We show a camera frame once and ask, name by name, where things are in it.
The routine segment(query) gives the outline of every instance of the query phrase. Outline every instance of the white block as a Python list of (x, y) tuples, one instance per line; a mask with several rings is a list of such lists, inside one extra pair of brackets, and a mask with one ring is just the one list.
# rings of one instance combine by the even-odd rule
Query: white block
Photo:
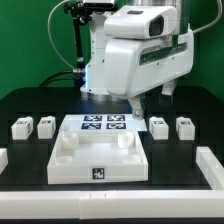
[(56, 129), (55, 117), (42, 117), (37, 125), (38, 139), (53, 138)]
[(0, 174), (8, 165), (7, 149), (0, 149)]
[(208, 147), (198, 147), (196, 162), (212, 190), (224, 190), (224, 168)]
[(26, 140), (33, 132), (33, 118), (19, 118), (11, 129), (13, 140)]
[(177, 118), (176, 130), (180, 140), (194, 140), (195, 138), (195, 126), (190, 118)]
[(155, 140), (167, 140), (169, 126), (163, 118), (151, 117), (149, 119), (149, 131)]
[(79, 198), (80, 219), (117, 218), (117, 192), (81, 192)]

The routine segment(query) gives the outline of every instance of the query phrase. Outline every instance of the white border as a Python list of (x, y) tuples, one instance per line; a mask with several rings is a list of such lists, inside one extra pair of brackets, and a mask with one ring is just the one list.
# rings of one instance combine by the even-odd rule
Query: white border
[(213, 190), (0, 192), (0, 219), (224, 217), (224, 169), (207, 147), (196, 161)]

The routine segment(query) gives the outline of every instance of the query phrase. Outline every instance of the small white block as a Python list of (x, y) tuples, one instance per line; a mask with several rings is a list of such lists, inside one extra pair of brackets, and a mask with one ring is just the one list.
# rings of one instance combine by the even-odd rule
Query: small white block
[(11, 129), (13, 140), (26, 140), (33, 132), (33, 118), (19, 118)]
[(0, 174), (8, 165), (7, 149), (0, 149)]
[(55, 117), (42, 117), (37, 125), (38, 139), (53, 138), (56, 129)]
[(177, 118), (176, 130), (180, 140), (194, 140), (195, 138), (195, 126), (190, 118)]
[(149, 131), (155, 140), (167, 140), (169, 126), (163, 118), (151, 117), (149, 119)]

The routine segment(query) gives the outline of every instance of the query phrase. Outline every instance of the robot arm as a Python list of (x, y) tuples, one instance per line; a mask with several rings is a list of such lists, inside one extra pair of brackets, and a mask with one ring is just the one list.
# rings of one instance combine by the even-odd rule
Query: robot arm
[(194, 39), (175, 36), (177, 10), (172, 6), (124, 6), (105, 22), (113, 36), (105, 51), (105, 86), (128, 99), (136, 119), (143, 118), (141, 95), (190, 72)]

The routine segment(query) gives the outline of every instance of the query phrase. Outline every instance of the black table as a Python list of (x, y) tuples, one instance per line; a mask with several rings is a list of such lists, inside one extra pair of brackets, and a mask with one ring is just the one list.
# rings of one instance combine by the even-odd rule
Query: black table
[[(96, 102), (80, 97), (74, 88), (24, 88), (11, 92), (0, 101), (0, 147), (8, 149), (9, 164), (0, 175), (0, 191), (60, 191), (60, 190), (151, 190), (210, 189), (198, 168), (195, 157), (198, 146), (209, 146), (219, 161), (224, 162), (224, 105), (207, 90), (198, 87), (178, 87), (172, 106), (159, 105), (160, 88), (146, 94), (145, 120), (148, 127), (152, 116), (163, 117), (169, 125), (169, 140), (155, 141), (150, 132), (139, 132), (149, 162), (149, 180), (133, 183), (48, 185), (47, 164), (57, 137), (37, 138), (41, 117), (55, 116), (58, 131), (66, 114), (127, 114), (127, 101)], [(26, 141), (13, 141), (11, 126), (19, 117), (34, 119), (34, 132)], [(180, 141), (176, 133), (176, 118), (189, 117), (196, 127), (194, 141)], [(210, 219), (150, 219), (143, 223), (201, 223)], [(6, 221), (0, 223), (29, 223)], [(90, 221), (42, 220), (41, 223), (77, 223)], [(108, 223), (136, 223), (136, 220), (108, 220)], [(212, 219), (212, 222), (224, 222)]]

